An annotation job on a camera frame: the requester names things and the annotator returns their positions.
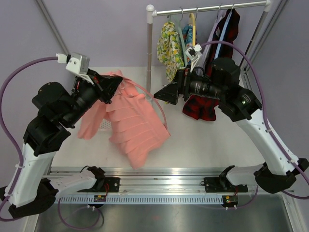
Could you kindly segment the pink skirt hanger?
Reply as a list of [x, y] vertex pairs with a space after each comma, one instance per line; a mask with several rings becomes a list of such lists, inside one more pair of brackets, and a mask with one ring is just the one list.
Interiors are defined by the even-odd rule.
[[126, 78], [126, 77], [123, 77], [123, 80], [127, 83], [130, 83], [136, 87], [138, 87], [140, 90], [142, 90], [144, 93], [146, 93], [151, 99], [152, 101], [155, 102], [155, 104], [157, 105], [157, 107], [159, 108], [159, 110], [161, 111], [161, 114], [163, 116], [163, 119], [164, 119], [164, 126], [166, 129], [168, 129], [168, 125], [167, 125], [167, 119], [166, 119], [166, 115], [164, 113], [164, 110], [163, 108], [161, 107], [161, 105], [159, 104], [158, 100], [154, 98], [154, 96], [149, 92], [147, 91], [144, 87], [142, 87], [141, 85], [137, 84], [136, 82]]

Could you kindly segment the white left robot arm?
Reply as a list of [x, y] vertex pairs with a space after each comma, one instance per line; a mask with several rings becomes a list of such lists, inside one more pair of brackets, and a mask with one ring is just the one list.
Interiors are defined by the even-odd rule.
[[93, 70], [88, 74], [91, 82], [76, 77], [72, 93], [60, 83], [50, 82], [32, 99], [38, 114], [28, 124], [23, 137], [23, 162], [18, 165], [11, 184], [0, 190], [1, 200], [10, 203], [8, 210], [12, 219], [40, 214], [68, 194], [103, 190], [104, 171], [95, 166], [54, 181], [43, 176], [56, 152], [70, 136], [70, 129], [96, 102], [110, 104], [123, 80], [118, 75], [100, 75]]

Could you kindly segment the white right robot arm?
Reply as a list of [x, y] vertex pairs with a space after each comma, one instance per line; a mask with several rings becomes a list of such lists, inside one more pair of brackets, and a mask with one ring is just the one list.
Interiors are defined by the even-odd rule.
[[240, 67], [230, 58], [217, 58], [211, 64], [210, 76], [199, 75], [198, 68], [177, 70], [171, 83], [154, 94], [154, 98], [176, 105], [196, 95], [216, 99], [222, 113], [235, 122], [252, 140], [265, 162], [256, 166], [227, 167], [218, 184], [223, 191], [239, 185], [258, 185], [268, 193], [289, 189], [296, 176], [309, 162], [288, 153], [282, 141], [263, 118], [263, 106], [255, 94], [239, 85]]

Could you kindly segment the pink pleated skirt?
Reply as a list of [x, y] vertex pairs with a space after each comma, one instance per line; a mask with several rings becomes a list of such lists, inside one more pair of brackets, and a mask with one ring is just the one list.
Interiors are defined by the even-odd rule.
[[128, 157], [134, 169], [144, 166], [148, 153], [160, 148], [170, 137], [167, 121], [161, 120], [147, 101], [150, 93], [123, 76], [120, 70], [107, 72], [108, 77], [122, 77], [110, 104], [96, 101], [82, 117], [78, 138], [90, 140], [103, 120], [111, 123], [110, 142]]

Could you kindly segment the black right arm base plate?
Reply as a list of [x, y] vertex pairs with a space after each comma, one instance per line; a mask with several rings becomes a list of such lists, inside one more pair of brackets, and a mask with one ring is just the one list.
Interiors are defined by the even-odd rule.
[[247, 185], [232, 185], [228, 180], [219, 177], [205, 177], [200, 184], [207, 193], [246, 193]]

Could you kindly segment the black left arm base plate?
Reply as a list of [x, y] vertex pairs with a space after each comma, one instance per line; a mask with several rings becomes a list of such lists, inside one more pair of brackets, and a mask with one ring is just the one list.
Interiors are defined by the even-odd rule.
[[119, 192], [120, 187], [120, 178], [119, 177], [105, 177], [104, 184], [101, 188], [92, 187], [89, 189], [82, 189], [78, 192], [86, 193], [86, 192], [106, 192], [108, 193], [117, 193]]

